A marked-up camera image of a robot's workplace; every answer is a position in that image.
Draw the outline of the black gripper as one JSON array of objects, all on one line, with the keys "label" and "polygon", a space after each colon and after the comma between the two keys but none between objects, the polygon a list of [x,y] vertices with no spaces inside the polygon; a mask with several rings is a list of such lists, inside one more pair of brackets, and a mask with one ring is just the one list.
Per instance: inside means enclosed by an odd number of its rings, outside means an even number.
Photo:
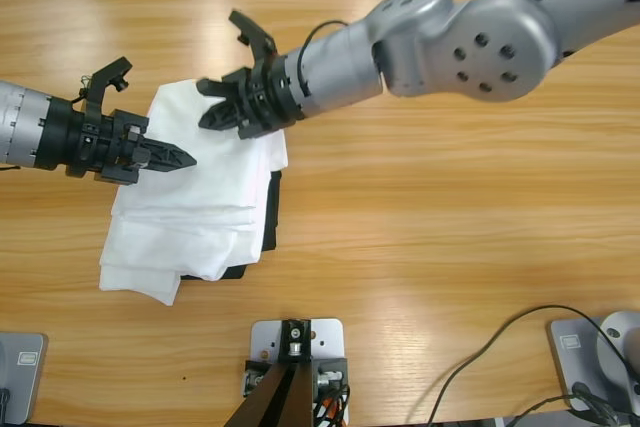
[{"label": "black gripper", "polygon": [[115,110],[95,117],[77,111],[72,103],[53,98],[43,121],[34,166],[66,167],[70,177],[92,172],[100,181],[130,185],[142,169],[171,172],[197,165],[197,160],[174,144],[144,138],[148,119]]},{"label": "black gripper", "polygon": [[[209,107],[198,126],[214,131],[238,128],[241,139],[254,139],[302,120],[304,115],[285,71],[286,59],[261,59],[253,68],[242,67],[220,80],[197,80],[196,89],[203,96],[225,98]],[[239,95],[240,100],[227,99]]]}]

